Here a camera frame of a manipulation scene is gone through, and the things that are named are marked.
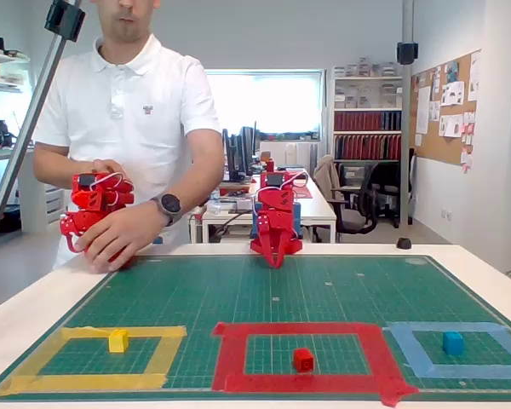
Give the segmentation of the person's right hand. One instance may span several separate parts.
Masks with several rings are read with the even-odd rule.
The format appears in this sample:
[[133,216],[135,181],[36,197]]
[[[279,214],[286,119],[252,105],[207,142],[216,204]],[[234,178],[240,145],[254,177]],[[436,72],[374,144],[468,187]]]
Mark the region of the person's right hand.
[[96,159],[92,162],[92,171],[96,173],[118,173],[124,180],[129,180],[124,168],[111,159]]

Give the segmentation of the person's left hand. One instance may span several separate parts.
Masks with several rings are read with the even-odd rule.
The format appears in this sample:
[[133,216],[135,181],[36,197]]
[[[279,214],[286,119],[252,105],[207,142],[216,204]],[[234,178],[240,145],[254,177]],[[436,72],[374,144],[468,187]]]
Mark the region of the person's left hand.
[[98,273],[116,271],[151,244],[169,223],[154,201],[117,210],[89,228],[75,243]]

